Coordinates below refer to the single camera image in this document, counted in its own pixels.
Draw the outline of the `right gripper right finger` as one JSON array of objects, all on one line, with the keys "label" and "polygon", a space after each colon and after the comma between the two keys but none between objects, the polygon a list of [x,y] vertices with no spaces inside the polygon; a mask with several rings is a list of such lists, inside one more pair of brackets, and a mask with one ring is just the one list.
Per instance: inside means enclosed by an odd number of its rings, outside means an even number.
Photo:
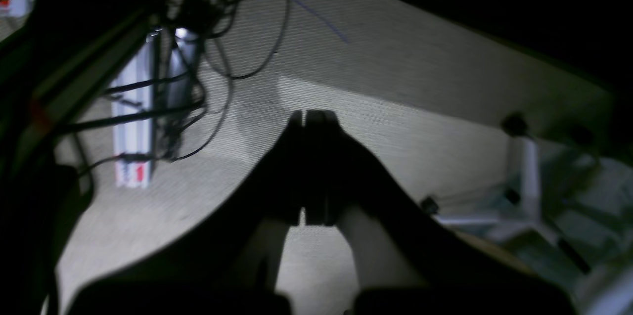
[{"label": "right gripper right finger", "polygon": [[354,256],[356,315],[574,315],[568,295],[468,245],[425,214],[334,112],[305,118],[307,224]]}]

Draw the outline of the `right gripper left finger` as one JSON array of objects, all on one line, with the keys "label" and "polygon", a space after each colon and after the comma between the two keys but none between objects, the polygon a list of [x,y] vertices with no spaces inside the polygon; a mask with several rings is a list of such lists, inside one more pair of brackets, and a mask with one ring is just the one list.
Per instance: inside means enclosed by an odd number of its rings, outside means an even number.
[{"label": "right gripper left finger", "polygon": [[71,315],[289,315],[275,293],[283,245],[298,222],[294,111],[268,153],[211,215],[166,247],[84,286]]}]

